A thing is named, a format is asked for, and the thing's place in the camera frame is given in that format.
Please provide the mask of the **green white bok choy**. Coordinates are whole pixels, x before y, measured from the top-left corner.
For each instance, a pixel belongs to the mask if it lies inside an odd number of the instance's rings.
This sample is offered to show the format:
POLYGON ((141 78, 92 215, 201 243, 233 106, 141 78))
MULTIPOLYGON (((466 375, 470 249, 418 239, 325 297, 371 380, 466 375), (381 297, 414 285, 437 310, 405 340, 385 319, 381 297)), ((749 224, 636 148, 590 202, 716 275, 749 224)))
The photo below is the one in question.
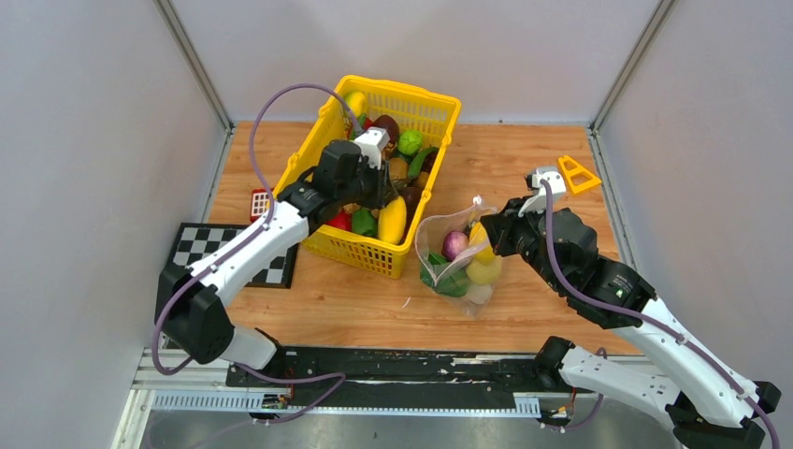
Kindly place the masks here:
POLYGON ((488 302, 493 294, 493 287, 490 284, 475 283, 462 266, 449 269, 451 264, 440 253, 430 252, 420 266, 420 280, 436 294, 444 297, 465 299, 476 305, 488 302))

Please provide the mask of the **clear zip top bag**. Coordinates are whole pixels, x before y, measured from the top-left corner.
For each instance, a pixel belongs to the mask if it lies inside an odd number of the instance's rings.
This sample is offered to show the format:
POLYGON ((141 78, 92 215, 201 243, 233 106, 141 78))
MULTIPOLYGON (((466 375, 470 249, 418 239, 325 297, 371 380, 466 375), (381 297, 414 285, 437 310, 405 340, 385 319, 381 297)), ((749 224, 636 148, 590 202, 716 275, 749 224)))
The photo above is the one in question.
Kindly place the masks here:
MULTIPOLYGON (((475 196, 471 200, 471 205, 464 210, 424 218, 417 227, 417 234, 414 241, 414 249, 419 257, 419 267, 426 261, 427 255, 430 252, 441 254, 441 246, 447 233, 453 230, 459 230, 465 232, 469 236, 471 228, 476 222, 480 222, 482 216, 495 213, 496 211, 497 209, 495 207, 486 204, 480 196, 475 196)), ((449 266, 449 269, 458 268, 459 266, 466 269, 474 254, 480 250, 481 248, 472 248, 469 246, 460 256, 451 262, 452 264, 449 266)), ((501 277, 502 272, 499 279, 493 284, 490 284, 494 291, 501 277)), ((457 307, 462 313, 469 317, 477 316, 491 299, 490 297, 489 301, 483 305, 476 305, 465 299, 454 299, 438 294, 436 295, 457 307)))

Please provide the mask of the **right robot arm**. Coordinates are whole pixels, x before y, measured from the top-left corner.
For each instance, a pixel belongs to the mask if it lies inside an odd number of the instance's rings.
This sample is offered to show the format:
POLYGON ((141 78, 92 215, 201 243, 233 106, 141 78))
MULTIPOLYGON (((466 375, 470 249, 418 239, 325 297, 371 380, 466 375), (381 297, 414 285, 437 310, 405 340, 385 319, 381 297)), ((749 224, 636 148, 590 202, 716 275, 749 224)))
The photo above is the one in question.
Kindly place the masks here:
POLYGON ((617 399, 688 448, 780 446, 771 421, 780 389, 720 361, 636 270, 599 252, 597 232, 574 212, 547 205, 526 211, 514 198, 482 225, 497 255, 521 257, 579 316, 633 344, 658 369, 655 376, 634 371, 553 336, 533 367, 539 386, 567 384, 617 399))

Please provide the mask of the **purple onion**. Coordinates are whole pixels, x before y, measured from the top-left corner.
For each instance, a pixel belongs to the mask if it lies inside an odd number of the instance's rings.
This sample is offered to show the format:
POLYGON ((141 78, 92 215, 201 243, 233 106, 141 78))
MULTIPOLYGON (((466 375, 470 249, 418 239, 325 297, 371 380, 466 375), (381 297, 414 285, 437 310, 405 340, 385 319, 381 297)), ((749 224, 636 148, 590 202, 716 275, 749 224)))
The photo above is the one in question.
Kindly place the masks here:
POLYGON ((446 234, 441 246, 441 255, 449 262, 454 261, 469 247, 468 235, 459 230, 446 234))

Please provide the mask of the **beige pear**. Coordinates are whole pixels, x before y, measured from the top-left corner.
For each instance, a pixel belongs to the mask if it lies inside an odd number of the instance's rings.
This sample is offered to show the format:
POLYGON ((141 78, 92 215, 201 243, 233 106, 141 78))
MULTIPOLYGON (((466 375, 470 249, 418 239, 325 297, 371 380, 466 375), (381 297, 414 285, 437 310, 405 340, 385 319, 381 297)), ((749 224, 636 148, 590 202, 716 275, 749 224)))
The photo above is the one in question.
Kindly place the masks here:
POLYGON ((502 266, 503 259, 501 257, 496 257, 487 263, 471 260, 466 267, 466 274, 473 283, 479 285, 493 284, 499 279, 502 266))

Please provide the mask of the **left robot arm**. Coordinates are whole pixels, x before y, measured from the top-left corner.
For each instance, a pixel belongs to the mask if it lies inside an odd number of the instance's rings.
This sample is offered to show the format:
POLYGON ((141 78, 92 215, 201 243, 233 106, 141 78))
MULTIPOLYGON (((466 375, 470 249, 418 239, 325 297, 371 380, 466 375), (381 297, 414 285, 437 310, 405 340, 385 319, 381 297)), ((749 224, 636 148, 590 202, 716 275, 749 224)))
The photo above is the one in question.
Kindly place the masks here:
POLYGON ((388 141, 374 131, 353 141, 331 141, 318 164, 287 185, 264 216, 231 241, 187 268, 167 264, 158 281, 152 340, 166 335, 191 361, 222 359, 250 368, 264 386, 279 384, 287 364, 276 355, 277 342, 263 331, 233 325, 226 308, 255 274, 344 206, 374 209, 396 197, 382 157, 388 141))

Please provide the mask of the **yellow plastic basket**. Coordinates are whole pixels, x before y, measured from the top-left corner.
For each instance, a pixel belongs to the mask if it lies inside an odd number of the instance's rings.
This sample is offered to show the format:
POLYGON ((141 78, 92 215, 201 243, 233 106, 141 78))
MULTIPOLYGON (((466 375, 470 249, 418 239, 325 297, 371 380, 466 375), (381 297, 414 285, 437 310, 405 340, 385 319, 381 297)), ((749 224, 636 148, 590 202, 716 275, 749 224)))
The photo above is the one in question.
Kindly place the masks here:
MULTIPOLYGON (((369 114, 375 117, 390 115, 401 128, 421 131, 428 145, 439 148, 433 169, 401 244, 385 243, 327 225, 320 227, 301 242, 301 246, 308 252, 397 279, 402 274, 408 256, 414 251, 417 227, 432 198, 433 186, 445 153, 453 141, 453 132, 462 105, 457 98, 449 95, 432 93, 398 81, 375 80, 357 75, 341 78, 335 92, 342 96, 350 92, 365 94, 368 98, 369 114)), ((316 165, 322 149, 331 140, 345 136, 341 105, 331 97, 319 108, 318 118, 299 151, 288 159, 274 192, 280 193, 303 171, 316 165)))

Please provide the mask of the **yellow lemon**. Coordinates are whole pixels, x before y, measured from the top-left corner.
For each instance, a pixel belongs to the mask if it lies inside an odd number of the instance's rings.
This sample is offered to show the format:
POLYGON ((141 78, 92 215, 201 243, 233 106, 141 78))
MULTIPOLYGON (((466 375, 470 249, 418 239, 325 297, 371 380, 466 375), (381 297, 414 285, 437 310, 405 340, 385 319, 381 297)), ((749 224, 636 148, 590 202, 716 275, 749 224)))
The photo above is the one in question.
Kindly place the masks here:
POLYGON ((487 232, 481 222, 476 222, 471 228, 469 232, 469 246, 472 248, 481 248, 472 258, 473 261, 479 264, 488 266, 497 259, 487 232))

